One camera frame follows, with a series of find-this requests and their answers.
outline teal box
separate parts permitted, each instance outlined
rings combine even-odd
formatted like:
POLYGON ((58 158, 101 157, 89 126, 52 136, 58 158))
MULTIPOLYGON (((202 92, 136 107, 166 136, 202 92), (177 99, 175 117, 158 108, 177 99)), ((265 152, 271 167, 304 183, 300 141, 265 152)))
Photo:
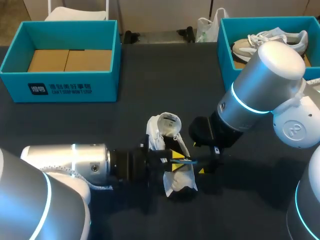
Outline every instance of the teal box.
POLYGON ((120 64, 117 21, 25 21, 0 77, 15 103, 115 102, 120 64), (35 50, 54 49, 112 50, 110 71, 28 72, 35 50))
POLYGON ((313 16, 223 18, 218 33, 217 54, 225 90, 236 80, 241 69, 235 67, 230 45, 248 35, 279 27, 287 33, 308 33, 306 80, 320 78, 320 24, 313 16))

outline sneaker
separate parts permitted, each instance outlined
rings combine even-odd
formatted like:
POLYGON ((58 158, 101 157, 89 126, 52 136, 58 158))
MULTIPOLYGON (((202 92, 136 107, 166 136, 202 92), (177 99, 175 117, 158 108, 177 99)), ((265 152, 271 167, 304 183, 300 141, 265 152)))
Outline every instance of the sneaker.
POLYGON ((300 56, 303 56, 308 46, 308 33, 305 30, 300 33, 288 33, 282 31, 279 27, 270 31, 262 31, 257 35, 248 35, 248 38, 235 41, 231 45, 232 54, 236 59, 240 59, 240 62, 247 63, 257 49, 268 41, 285 43, 297 51, 300 56))
MULTIPOLYGON (((146 125, 146 134, 149 135, 149 148, 151 150, 171 149, 190 157, 189 151, 180 135, 181 127, 180 118, 172 113, 164 112, 160 115, 152 116, 146 125)), ((161 161, 166 163, 167 159, 162 158, 161 161)), ((192 164, 185 164, 175 172, 165 172, 163 185, 167 197, 173 191, 179 192, 185 187, 198 191, 192 164)))

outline logo on box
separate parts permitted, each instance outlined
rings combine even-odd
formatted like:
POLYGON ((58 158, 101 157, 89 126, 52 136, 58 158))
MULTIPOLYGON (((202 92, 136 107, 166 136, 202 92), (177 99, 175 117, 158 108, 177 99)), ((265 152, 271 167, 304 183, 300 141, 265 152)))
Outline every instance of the logo on box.
POLYGON ((28 83, 29 89, 33 95, 48 95, 44 83, 28 83))

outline wall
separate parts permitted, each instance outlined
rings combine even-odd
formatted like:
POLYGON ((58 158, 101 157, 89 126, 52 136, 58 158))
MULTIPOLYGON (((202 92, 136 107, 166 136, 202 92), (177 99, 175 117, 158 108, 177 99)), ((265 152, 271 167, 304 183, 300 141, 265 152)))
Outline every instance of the wall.
MULTIPOLYGON (((48 0, 23 0, 32 21, 43 21, 48 17, 48 0)), ((52 10, 62 6, 63 0, 51 0, 52 10)))
POLYGON ((320 16, 320 0, 310 0, 304 14, 306 16, 320 16))
POLYGON ((214 0, 212 17, 222 7, 230 17, 301 16, 307 3, 308 0, 214 0))
MULTIPOLYGON (((104 11, 105 0, 52 0, 62 6, 104 11)), ((48 15, 47 0, 24 0, 31 20, 48 15)), ((162 32, 197 27, 197 19, 209 17, 211 0, 109 0, 109 19, 119 21, 120 31, 162 32)), ((212 17, 224 7, 231 17, 320 15, 320 0, 214 0, 212 17)))

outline cardboard box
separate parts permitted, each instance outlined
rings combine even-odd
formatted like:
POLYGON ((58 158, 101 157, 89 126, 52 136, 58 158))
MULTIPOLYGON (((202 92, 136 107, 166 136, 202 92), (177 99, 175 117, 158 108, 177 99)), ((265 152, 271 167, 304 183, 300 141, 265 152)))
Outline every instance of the cardboard box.
POLYGON ((305 54, 310 66, 306 67, 303 77, 306 80, 320 78, 320 24, 315 17, 223 18, 218 33, 217 54, 225 90, 230 88, 242 70, 242 66, 235 64, 233 60, 230 45, 239 39, 246 39, 249 34, 276 27, 287 33, 299 33, 302 30, 308 32, 308 48, 305 54))
POLYGON ((28 72, 63 72, 68 54, 69 50, 35 50, 28 72))
POLYGON ((115 102, 120 64, 117 21, 27 21, 15 34, 0 77, 15 103, 115 102), (74 50, 84 54, 80 62, 69 59, 74 50))
POLYGON ((109 71, 111 59, 111 50, 70 50, 64 71, 109 71))

